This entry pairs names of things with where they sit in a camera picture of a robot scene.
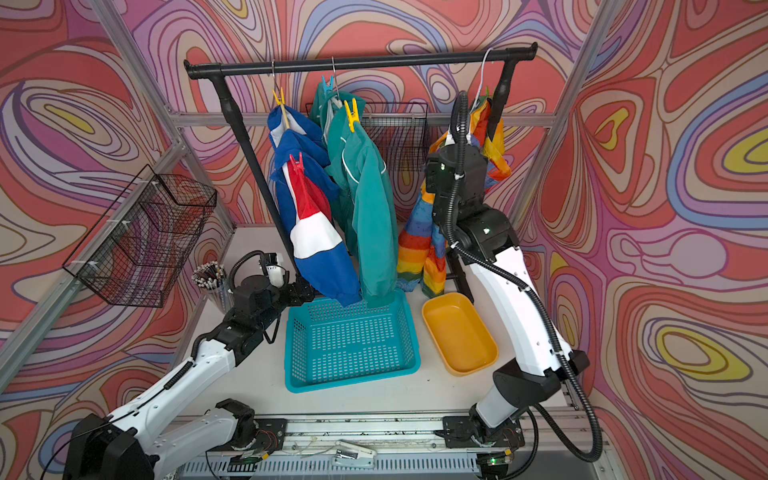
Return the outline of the rainbow patchwork jacket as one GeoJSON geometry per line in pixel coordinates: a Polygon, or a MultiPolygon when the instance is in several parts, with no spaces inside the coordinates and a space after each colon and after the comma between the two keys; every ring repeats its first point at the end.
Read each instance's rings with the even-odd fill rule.
{"type": "MultiPolygon", "coordinates": [[[[492,187],[511,175],[511,168],[504,159],[502,138],[504,124],[497,125],[494,139],[486,144],[492,100],[483,95],[470,108],[471,143],[489,156],[484,189],[492,187]]],[[[419,287],[429,298],[445,291],[446,241],[432,218],[435,195],[421,185],[420,198],[398,237],[397,286],[405,292],[419,287]]]]}

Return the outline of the white wire hanger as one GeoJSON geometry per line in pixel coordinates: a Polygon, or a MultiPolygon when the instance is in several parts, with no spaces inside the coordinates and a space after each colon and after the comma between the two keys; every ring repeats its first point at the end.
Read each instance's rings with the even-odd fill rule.
{"type": "Polygon", "coordinates": [[[476,93],[475,93],[474,100],[473,100],[473,102],[472,102],[472,104],[470,106],[470,112],[474,111],[477,108],[477,106],[479,105],[479,100],[480,100],[481,92],[482,92],[482,89],[483,89],[483,86],[484,86],[484,83],[485,83],[485,65],[486,65],[488,56],[490,55],[490,53],[492,51],[493,51],[493,47],[489,47],[485,51],[485,53],[483,55],[483,58],[481,60],[481,66],[480,66],[479,71],[478,71],[479,74],[480,74],[480,80],[478,82],[478,86],[477,86],[477,90],[476,90],[476,93]]]}

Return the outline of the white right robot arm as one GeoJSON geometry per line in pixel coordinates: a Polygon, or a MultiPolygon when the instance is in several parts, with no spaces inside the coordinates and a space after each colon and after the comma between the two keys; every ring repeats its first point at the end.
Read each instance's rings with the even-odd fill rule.
{"type": "Polygon", "coordinates": [[[480,280],[511,339],[515,356],[493,373],[488,393],[474,404],[461,427],[445,425],[448,446],[491,448],[526,413],[538,412],[578,459],[597,461],[603,436],[597,415],[578,383],[589,365],[558,332],[527,275],[519,240],[507,216],[484,202],[487,159],[471,145],[448,145],[428,156],[426,191],[433,218],[456,254],[480,280]],[[568,438],[543,406],[569,383],[589,423],[592,446],[584,451],[568,438]]]}

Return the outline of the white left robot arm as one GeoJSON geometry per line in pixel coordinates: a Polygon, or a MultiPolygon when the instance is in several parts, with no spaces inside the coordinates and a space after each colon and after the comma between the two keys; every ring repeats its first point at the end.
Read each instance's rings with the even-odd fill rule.
{"type": "Polygon", "coordinates": [[[200,335],[184,363],[104,417],[90,414],[72,432],[66,479],[163,479],[212,449],[253,450],[260,427],[254,410],[228,398],[201,419],[170,423],[201,393],[239,366],[261,343],[273,343],[282,312],[316,296],[304,279],[275,286],[265,275],[234,289],[234,306],[200,335]]]}

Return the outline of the clear pencil cup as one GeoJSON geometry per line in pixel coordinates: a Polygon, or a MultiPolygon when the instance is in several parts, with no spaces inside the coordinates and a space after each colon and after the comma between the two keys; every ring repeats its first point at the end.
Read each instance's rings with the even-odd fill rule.
{"type": "Polygon", "coordinates": [[[232,290],[227,271],[217,261],[197,266],[192,274],[193,282],[203,290],[216,307],[226,314],[233,307],[232,290]]]}

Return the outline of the teal plastic basket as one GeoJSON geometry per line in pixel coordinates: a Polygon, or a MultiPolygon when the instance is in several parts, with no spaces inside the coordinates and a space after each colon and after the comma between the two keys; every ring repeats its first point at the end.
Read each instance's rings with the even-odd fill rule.
{"type": "Polygon", "coordinates": [[[410,375],[420,366],[411,308],[400,290],[385,306],[318,298],[289,310],[284,369],[294,394],[410,375]]]}

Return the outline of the teal green jacket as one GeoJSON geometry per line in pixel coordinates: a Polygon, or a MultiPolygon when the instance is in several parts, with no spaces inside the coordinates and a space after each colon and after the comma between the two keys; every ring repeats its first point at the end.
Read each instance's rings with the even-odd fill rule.
{"type": "MultiPolygon", "coordinates": [[[[336,89],[329,98],[343,103],[353,97],[336,89]]],[[[363,299],[380,307],[395,298],[397,283],[397,233],[389,173],[378,149],[361,130],[351,133],[341,159],[345,175],[335,201],[336,222],[342,228],[348,250],[357,260],[363,299]]]]}

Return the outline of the blue white red jacket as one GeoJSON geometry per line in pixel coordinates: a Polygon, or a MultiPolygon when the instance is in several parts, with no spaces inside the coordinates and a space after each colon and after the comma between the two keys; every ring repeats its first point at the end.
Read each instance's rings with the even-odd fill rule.
{"type": "Polygon", "coordinates": [[[322,130],[300,112],[286,106],[290,128],[281,125],[275,107],[268,115],[274,150],[270,178],[280,219],[293,247],[298,272],[320,294],[343,306],[361,300],[360,281],[344,241],[333,223],[332,203],[340,188],[325,172],[330,165],[322,130]],[[304,177],[294,182],[289,174],[290,154],[303,154],[304,177]]]}

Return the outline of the red clothespin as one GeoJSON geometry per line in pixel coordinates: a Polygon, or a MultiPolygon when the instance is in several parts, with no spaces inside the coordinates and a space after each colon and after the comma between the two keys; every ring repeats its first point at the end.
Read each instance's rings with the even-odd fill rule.
{"type": "Polygon", "coordinates": [[[304,177],[303,154],[301,152],[289,155],[288,170],[294,182],[299,182],[300,178],[304,177]]]}

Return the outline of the yellow plastic tray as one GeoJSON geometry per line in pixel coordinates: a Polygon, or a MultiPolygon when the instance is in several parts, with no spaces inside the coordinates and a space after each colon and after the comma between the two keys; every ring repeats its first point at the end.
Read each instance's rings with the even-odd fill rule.
{"type": "Polygon", "coordinates": [[[428,300],[422,319],[447,371],[467,376],[492,366],[498,346],[473,303],[458,292],[428,300]]]}

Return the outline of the yellow clothespin on blue jacket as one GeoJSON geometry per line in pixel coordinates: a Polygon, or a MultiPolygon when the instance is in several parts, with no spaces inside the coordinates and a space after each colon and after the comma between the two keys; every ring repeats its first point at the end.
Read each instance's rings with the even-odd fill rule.
{"type": "Polygon", "coordinates": [[[275,104],[276,104],[276,106],[280,110],[281,125],[284,128],[289,129],[290,128],[290,121],[289,121],[289,118],[288,118],[288,112],[286,110],[286,102],[285,102],[284,90],[282,88],[275,87],[272,90],[272,93],[273,93],[273,97],[274,97],[274,100],[275,100],[275,104]]]}

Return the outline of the black clothes rack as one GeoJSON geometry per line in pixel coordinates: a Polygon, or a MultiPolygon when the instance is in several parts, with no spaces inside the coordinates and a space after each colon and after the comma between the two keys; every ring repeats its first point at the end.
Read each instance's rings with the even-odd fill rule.
{"type": "MultiPolygon", "coordinates": [[[[486,144],[490,144],[494,139],[497,125],[501,123],[501,113],[503,107],[508,98],[511,78],[514,72],[514,68],[517,63],[521,61],[530,61],[536,55],[537,49],[535,46],[509,48],[497,53],[496,57],[504,64],[500,80],[497,84],[497,88],[494,92],[492,99],[492,108],[488,123],[486,144]]],[[[258,188],[262,193],[269,213],[276,223],[278,232],[281,239],[287,249],[288,257],[293,264],[296,273],[297,280],[304,279],[298,272],[295,261],[292,257],[293,247],[290,242],[288,232],[286,231],[278,211],[275,195],[275,184],[271,178],[266,178],[262,172],[259,161],[256,157],[255,151],[251,145],[250,137],[244,124],[242,112],[235,101],[229,86],[227,84],[227,78],[235,75],[256,75],[266,73],[297,73],[304,71],[320,71],[329,69],[332,67],[332,62],[329,60],[303,60],[303,61],[291,61],[274,64],[206,64],[206,65],[193,65],[187,64],[185,69],[188,76],[193,80],[206,79],[210,81],[218,95],[222,113],[233,130],[233,133],[245,155],[245,158],[252,170],[254,178],[258,184],[258,188]]],[[[458,99],[455,101],[452,113],[449,129],[447,132],[446,140],[439,144],[438,148],[431,152],[435,153],[439,149],[448,145],[471,145],[472,135],[469,131],[470,128],[470,111],[469,100],[466,92],[461,92],[458,99]]],[[[482,150],[477,147],[482,155],[489,161],[489,156],[484,154],[482,150]]],[[[446,254],[459,258],[456,254],[449,251],[446,241],[446,254]]],[[[353,262],[353,266],[358,274],[358,264],[353,262]]]]}

